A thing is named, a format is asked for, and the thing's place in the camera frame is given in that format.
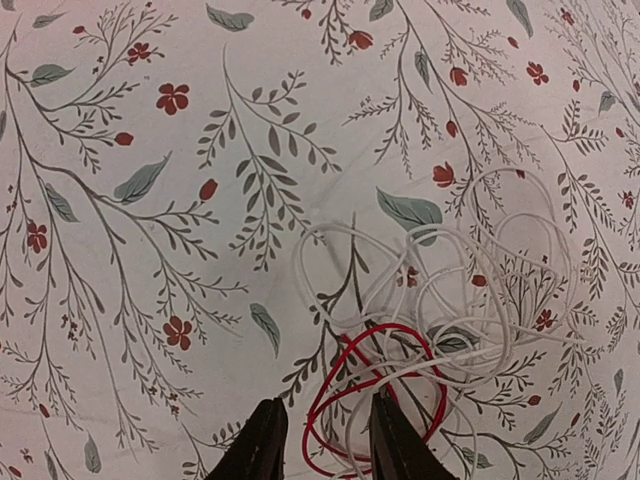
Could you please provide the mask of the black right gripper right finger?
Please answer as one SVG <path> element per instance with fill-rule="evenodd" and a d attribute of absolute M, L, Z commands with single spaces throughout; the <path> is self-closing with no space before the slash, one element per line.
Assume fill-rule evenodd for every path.
<path fill-rule="evenodd" d="M 372 397 L 369 416 L 371 475 L 377 480 L 453 480 L 387 395 Z"/>

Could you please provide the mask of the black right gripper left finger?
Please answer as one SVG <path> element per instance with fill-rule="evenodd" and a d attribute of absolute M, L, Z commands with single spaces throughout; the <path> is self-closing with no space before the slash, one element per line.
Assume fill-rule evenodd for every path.
<path fill-rule="evenodd" d="M 262 400 L 207 480 L 282 480 L 288 426 L 283 400 Z"/>

